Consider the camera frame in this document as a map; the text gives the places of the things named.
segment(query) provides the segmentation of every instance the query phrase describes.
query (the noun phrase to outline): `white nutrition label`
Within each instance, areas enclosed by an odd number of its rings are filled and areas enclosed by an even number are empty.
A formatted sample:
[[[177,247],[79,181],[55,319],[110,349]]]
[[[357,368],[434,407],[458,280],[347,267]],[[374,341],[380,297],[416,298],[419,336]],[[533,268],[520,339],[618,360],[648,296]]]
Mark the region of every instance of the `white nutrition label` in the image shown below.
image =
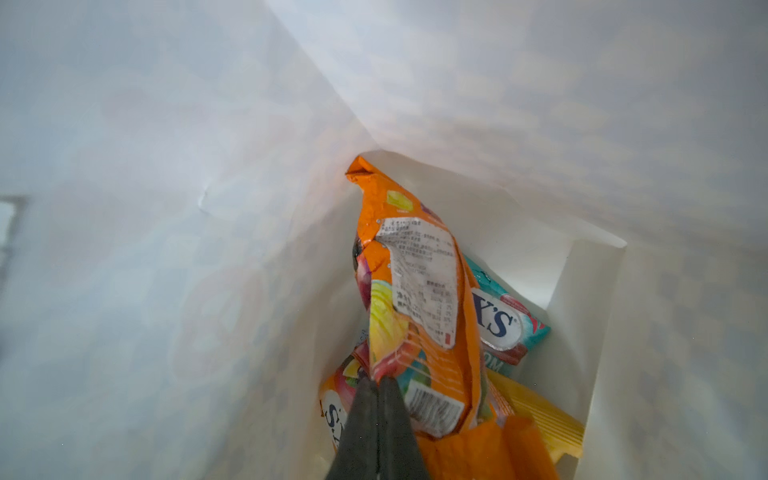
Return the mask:
[[[386,218],[376,240],[390,252],[392,303],[438,345],[456,343],[458,288],[451,234],[415,217]]]

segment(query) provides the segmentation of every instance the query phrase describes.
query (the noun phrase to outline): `white oval logo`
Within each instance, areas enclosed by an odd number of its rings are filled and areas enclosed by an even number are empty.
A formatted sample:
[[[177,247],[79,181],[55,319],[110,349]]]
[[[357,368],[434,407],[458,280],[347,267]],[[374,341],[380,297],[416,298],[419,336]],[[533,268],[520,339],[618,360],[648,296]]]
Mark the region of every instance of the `white oval logo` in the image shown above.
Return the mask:
[[[483,342],[499,351],[514,348],[523,335],[523,313],[479,288],[473,288],[472,295]]]
[[[320,400],[320,405],[323,407],[323,416],[326,418],[326,423],[331,431],[333,448],[338,449],[339,440],[341,440],[341,434],[344,432],[344,425],[346,424],[346,411],[341,404],[341,398],[338,393],[328,390],[323,395],[323,399]]]

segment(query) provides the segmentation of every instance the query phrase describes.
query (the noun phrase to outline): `barcode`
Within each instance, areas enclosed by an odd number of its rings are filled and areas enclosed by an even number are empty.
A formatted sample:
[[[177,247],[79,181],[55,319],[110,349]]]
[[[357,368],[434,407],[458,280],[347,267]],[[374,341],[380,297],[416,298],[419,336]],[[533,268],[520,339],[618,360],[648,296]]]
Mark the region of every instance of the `barcode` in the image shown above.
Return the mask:
[[[453,432],[464,412],[464,404],[460,401],[415,380],[408,384],[403,401],[422,430],[438,439]]]

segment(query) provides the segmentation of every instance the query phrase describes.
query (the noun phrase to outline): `black tongs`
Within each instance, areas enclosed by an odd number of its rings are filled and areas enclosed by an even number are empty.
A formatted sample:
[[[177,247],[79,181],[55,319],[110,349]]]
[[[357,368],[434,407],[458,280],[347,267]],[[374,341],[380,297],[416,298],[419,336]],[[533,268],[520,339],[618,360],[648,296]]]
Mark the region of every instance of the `black tongs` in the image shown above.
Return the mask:
[[[400,388],[360,378],[326,480],[429,480]]]

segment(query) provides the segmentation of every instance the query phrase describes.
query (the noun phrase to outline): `crumpled orange packaging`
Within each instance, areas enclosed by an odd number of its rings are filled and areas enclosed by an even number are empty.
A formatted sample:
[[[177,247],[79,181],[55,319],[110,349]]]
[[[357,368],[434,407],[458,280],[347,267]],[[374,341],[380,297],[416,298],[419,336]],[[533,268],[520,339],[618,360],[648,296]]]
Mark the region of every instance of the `crumpled orange packaging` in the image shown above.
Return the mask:
[[[363,195],[353,257],[369,311],[370,375],[397,379],[417,433],[470,429],[482,396],[474,277],[448,228],[413,194],[362,157],[346,176]]]

